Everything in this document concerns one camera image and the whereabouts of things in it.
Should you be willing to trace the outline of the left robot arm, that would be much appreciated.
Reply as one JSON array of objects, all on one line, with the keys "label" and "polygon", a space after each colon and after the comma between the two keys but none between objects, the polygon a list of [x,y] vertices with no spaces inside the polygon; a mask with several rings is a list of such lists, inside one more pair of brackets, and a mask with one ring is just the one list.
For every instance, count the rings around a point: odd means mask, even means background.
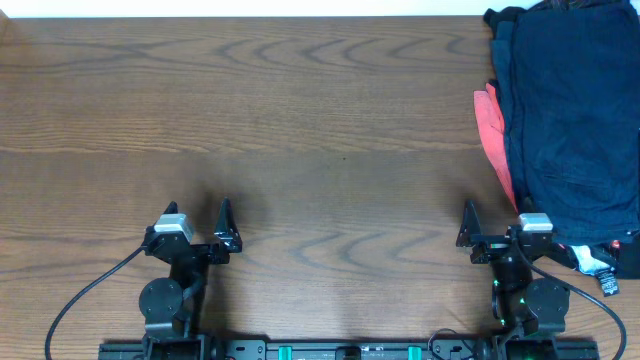
[{"label": "left robot arm", "polygon": [[145,318],[142,355],[145,360],[212,360],[225,357],[224,347],[212,335],[196,330],[203,308],[209,267],[230,261],[243,242],[231,202],[224,199],[214,227],[214,240],[194,244],[195,233],[175,202],[146,229],[141,248],[170,265],[166,277],[150,281],[139,296]]}]

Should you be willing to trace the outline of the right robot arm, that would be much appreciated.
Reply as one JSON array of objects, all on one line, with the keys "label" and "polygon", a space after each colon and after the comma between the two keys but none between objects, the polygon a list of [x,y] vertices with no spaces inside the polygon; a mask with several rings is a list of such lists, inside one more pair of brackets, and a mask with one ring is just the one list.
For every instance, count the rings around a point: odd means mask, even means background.
[{"label": "right robot arm", "polygon": [[503,330],[474,346],[477,359],[549,360],[561,353],[556,335],[565,331],[569,290],[533,276],[533,262],[552,250],[553,225],[544,213],[524,213],[503,235],[482,232],[474,203],[465,202],[456,239],[471,250],[473,264],[493,274],[492,312]]}]

